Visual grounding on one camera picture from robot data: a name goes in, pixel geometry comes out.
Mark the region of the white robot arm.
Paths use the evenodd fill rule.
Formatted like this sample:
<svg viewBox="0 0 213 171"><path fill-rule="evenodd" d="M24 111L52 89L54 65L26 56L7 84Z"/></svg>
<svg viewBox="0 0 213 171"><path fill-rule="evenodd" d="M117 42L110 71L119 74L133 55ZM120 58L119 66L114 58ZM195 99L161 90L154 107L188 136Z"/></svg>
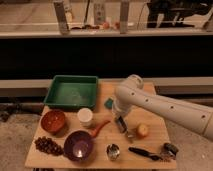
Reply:
<svg viewBox="0 0 213 171"><path fill-rule="evenodd" d="M125 117L132 106L141 107L213 141L213 108L150 94L143 90L143 80L138 75L130 75L116 86L112 112L117 117Z"/></svg>

